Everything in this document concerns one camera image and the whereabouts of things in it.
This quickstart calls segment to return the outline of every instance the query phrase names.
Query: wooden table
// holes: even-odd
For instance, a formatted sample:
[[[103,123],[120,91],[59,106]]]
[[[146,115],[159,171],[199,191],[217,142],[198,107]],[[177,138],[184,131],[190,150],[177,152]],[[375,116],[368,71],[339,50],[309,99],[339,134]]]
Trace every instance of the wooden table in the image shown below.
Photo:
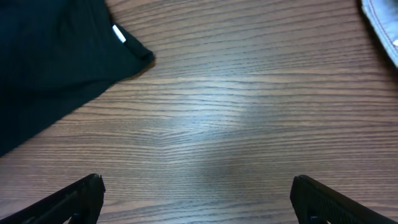
[[[396,69],[346,0],[109,0],[157,55],[0,159],[0,218],[90,173],[99,223],[297,223],[307,174],[398,220]]]

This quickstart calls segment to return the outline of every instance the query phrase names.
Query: light blue fabric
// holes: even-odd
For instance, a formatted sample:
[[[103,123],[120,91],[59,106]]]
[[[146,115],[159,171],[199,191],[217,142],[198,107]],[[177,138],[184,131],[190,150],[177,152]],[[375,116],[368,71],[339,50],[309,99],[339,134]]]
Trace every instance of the light blue fabric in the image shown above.
[[[398,0],[362,0],[362,8],[398,67]]]

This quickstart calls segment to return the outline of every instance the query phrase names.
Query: dark green cloth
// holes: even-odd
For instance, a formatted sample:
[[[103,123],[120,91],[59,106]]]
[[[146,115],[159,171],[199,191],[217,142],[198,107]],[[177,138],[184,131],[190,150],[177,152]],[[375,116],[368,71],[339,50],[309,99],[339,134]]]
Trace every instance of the dark green cloth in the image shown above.
[[[103,0],[0,1],[0,156],[154,60],[113,25]]]

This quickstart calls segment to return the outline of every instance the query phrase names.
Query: black object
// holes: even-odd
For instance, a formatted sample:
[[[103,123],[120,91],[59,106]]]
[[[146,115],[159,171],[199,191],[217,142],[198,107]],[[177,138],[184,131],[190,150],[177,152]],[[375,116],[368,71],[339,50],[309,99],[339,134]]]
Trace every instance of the black object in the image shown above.
[[[300,224],[397,224],[306,175],[294,178],[290,200]]]
[[[104,0],[0,1],[0,156],[154,61],[113,25]]]
[[[87,177],[3,219],[0,224],[95,224],[104,203],[102,177]]]

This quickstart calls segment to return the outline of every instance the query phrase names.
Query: white label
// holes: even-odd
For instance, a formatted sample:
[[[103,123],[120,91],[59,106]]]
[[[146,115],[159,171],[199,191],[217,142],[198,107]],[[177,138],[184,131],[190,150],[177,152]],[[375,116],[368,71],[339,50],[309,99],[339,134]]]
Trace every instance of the white label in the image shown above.
[[[112,29],[113,29],[113,32],[114,32],[114,33],[117,35],[117,37],[119,38],[119,40],[120,40],[122,43],[125,43],[126,38],[124,38],[124,36],[123,36],[122,32],[120,32],[119,28],[118,28],[116,25],[113,25],[113,26],[112,26]]]

